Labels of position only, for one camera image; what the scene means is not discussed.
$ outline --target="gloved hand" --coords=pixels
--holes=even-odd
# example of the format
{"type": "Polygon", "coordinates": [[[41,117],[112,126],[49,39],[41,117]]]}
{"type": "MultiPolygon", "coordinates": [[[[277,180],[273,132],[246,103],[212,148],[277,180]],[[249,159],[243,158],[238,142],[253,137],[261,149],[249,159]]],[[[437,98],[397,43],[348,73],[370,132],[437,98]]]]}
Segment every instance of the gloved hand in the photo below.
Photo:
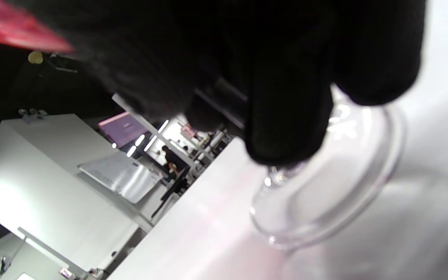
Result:
{"type": "Polygon", "coordinates": [[[249,154],[315,153],[335,83],[361,105],[404,93],[420,65],[425,0],[7,0],[66,39],[112,92],[154,121],[185,112],[233,127],[194,94],[223,77],[248,96],[249,154]]]}

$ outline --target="purple screen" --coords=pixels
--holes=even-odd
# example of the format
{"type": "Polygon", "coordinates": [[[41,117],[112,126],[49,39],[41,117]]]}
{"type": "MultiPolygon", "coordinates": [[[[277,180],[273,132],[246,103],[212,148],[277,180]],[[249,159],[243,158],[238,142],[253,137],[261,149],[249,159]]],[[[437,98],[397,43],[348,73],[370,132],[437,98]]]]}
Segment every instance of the purple screen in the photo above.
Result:
{"type": "Polygon", "coordinates": [[[98,126],[117,144],[117,147],[123,147],[148,131],[128,112],[105,119],[98,126]]]}

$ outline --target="white desk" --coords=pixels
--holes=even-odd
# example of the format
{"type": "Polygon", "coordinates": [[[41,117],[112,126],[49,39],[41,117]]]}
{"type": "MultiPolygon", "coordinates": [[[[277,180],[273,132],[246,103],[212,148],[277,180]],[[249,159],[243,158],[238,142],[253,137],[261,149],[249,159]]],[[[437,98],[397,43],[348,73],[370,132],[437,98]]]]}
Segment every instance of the white desk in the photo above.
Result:
{"type": "MultiPolygon", "coordinates": [[[[416,273],[407,266],[413,264],[424,271],[423,266],[432,263],[436,271],[428,280],[448,279],[448,184],[441,183],[441,178],[448,177],[447,1],[429,1],[425,42],[419,81],[398,101],[409,122],[404,158],[383,193],[354,221],[360,226],[371,221],[371,213],[384,213],[391,215],[386,221],[396,226],[385,227],[387,233],[377,234],[378,229],[372,227],[363,234],[350,232],[348,226],[346,233],[306,250],[304,253],[311,257],[301,265],[309,270],[310,279],[373,280],[382,278],[388,269],[405,268],[407,273],[416,273]],[[442,177],[427,177],[438,173],[442,177]],[[421,225],[427,230],[413,230],[416,225],[411,219],[413,215],[393,213],[396,204],[411,214],[419,209],[424,211],[419,213],[421,216],[429,213],[430,220],[422,220],[425,224],[421,225]],[[403,237],[414,238],[415,242],[401,244],[399,239],[403,237]],[[347,246],[347,239],[352,245],[347,246]],[[423,240],[429,250],[421,247],[423,240]],[[389,245],[389,252],[385,253],[391,253],[387,256],[392,258],[380,258],[375,249],[385,242],[389,245]],[[404,254],[398,251],[402,247],[412,251],[404,254]]],[[[242,142],[235,140],[109,280],[302,279],[291,274],[294,262],[291,255],[268,248],[255,236],[250,224],[250,200],[264,174],[263,168],[248,159],[242,142]]]]}

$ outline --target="red object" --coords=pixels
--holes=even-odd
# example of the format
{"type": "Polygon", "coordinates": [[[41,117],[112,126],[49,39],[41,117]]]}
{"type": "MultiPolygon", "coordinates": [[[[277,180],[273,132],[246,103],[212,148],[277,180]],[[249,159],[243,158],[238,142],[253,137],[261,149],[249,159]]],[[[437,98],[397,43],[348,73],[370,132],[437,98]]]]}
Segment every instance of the red object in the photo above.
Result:
{"type": "Polygon", "coordinates": [[[0,43],[50,53],[70,53],[64,39],[40,24],[28,12],[0,0],[0,43]]]}

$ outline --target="computer monitor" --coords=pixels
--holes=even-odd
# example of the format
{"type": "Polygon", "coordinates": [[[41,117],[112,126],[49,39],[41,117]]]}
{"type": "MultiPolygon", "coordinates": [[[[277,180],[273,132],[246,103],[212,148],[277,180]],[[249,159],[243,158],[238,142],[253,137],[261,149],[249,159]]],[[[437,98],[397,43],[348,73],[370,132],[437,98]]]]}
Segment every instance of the computer monitor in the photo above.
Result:
{"type": "Polygon", "coordinates": [[[148,132],[148,129],[128,112],[105,119],[99,122],[98,126],[119,148],[137,140],[141,135],[148,132]]]}

